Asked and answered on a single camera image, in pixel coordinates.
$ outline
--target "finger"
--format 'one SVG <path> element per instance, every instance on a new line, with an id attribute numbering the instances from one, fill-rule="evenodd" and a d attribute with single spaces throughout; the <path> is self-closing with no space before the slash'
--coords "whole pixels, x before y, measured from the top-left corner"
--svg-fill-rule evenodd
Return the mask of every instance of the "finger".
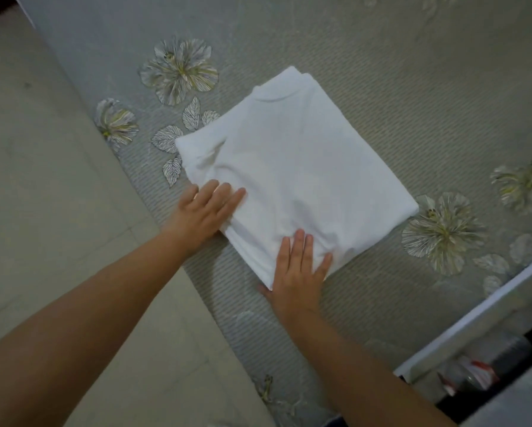
<path id="1" fill-rule="evenodd" d="M 258 289 L 258 292 L 260 292 L 264 296 L 264 298 L 270 301 L 271 291 L 266 287 L 266 285 L 261 283 L 258 285 L 257 289 Z"/>
<path id="2" fill-rule="evenodd" d="M 212 198 L 215 189 L 219 186 L 218 180 L 210 180 L 207 184 L 201 187 L 195 199 L 193 199 L 193 205 L 197 208 L 202 208 L 207 205 L 209 199 Z"/>
<path id="3" fill-rule="evenodd" d="M 244 196 L 246 196 L 246 189 L 239 188 L 236 192 L 234 192 L 234 194 L 230 198 L 228 198 L 226 203 L 216 214 L 216 217 L 217 219 L 219 219 L 220 224 L 226 222 L 228 217 L 230 217 L 234 213 L 236 208 L 238 208 L 241 201 L 244 199 Z"/>
<path id="4" fill-rule="evenodd" d="M 276 258 L 276 272 L 274 281 L 281 279 L 290 266 L 290 238 L 284 237 L 282 245 L 279 247 L 278 257 Z"/>
<path id="5" fill-rule="evenodd" d="M 313 236 L 307 234 L 305 237 L 305 247 L 303 248 L 303 258 L 301 270 L 303 273 L 311 274 L 313 272 Z"/>
<path id="6" fill-rule="evenodd" d="M 295 270 L 295 271 L 301 270 L 304 237 L 305 237 L 305 232 L 303 231 L 303 229 L 298 229 L 295 231 L 294 244 L 291 247 L 290 270 Z"/>
<path id="7" fill-rule="evenodd" d="M 187 187 L 179 198 L 178 207 L 183 208 L 193 202 L 193 199 L 195 199 L 195 195 L 198 191 L 199 186 L 197 186 L 196 184 L 192 184 L 191 186 Z"/>
<path id="8" fill-rule="evenodd" d="M 325 279 L 325 276 L 329 272 L 329 267 L 331 266 L 332 262 L 333 262 L 333 255 L 331 253 L 327 253 L 325 257 L 323 258 L 321 265 L 319 265 L 319 267 L 314 273 L 315 278 L 323 282 L 323 280 Z"/>
<path id="9" fill-rule="evenodd" d="M 213 192 L 211 199 L 207 202 L 205 208 L 213 213 L 216 213 L 218 210 L 220 210 L 220 208 L 222 208 L 224 202 L 228 199 L 228 196 L 230 196 L 231 190 L 232 186 L 228 183 L 223 183 L 218 186 Z"/>

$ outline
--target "forearm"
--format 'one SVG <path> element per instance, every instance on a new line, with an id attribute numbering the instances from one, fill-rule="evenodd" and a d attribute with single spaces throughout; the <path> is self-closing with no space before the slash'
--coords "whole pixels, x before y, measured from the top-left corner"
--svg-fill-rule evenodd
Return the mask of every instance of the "forearm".
<path id="1" fill-rule="evenodd" d="M 184 256 L 157 236 L 0 340 L 0 425 L 63 424 Z"/>
<path id="2" fill-rule="evenodd" d="M 339 336 L 318 314 L 302 315 L 287 329 L 349 426 L 455 426 L 360 345 Z"/>

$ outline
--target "person's right arm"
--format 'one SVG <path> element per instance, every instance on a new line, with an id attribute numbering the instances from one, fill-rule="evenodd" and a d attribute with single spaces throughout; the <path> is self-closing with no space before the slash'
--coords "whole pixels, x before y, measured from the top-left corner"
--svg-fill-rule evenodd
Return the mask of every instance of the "person's right arm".
<path id="1" fill-rule="evenodd" d="M 299 351 L 319 374 L 328 398 L 349 427 L 454 427 L 431 403 L 371 357 L 361 345 L 341 337 L 319 314 L 328 254 L 312 272 L 313 238 L 295 233 L 279 250 L 272 291 L 261 292 Z"/>

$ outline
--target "hand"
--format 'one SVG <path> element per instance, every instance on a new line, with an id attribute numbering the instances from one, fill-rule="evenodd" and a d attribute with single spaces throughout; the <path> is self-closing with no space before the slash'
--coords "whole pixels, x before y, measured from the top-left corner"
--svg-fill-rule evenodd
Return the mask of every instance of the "hand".
<path id="1" fill-rule="evenodd" d="M 321 286 L 332 260 L 333 255 L 327 253 L 313 272 L 313 236 L 305 236 L 303 229 L 298 229 L 293 248 L 290 248 L 289 237 L 282 240 L 272 290 L 262 285 L 259 291 L 270 302 L 274 314 L 286 330 L 290 331 L 293 323 L 303 314 L 319 314 Z"/>
<path id="2" fill-rule="evenodd" d="M 161 231 L 172 236 L 184 249 L 185 258 L 220 229 L 246 194 L 243 188 L 234 194 L 231 191 L 230 184 L 219 185 L 217 180 L 210 180 L 201 190 L 196 184 L 185 189 Z"/>

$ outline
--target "white shirt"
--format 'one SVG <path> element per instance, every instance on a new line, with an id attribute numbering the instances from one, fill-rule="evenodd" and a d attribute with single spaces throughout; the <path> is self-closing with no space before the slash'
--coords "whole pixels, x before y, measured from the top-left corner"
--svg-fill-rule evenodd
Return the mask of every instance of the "white shirt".
<path id="1" fill-rule="evenodd" d="M 271 289 L 284 236 L 314 237 L 330 273 L 368 249 L 418 205 L 321 86 L 294 67 L 229 112 L 175 140 L 191 182 L 228 182 L 247 195 L 223 232 Z"/>

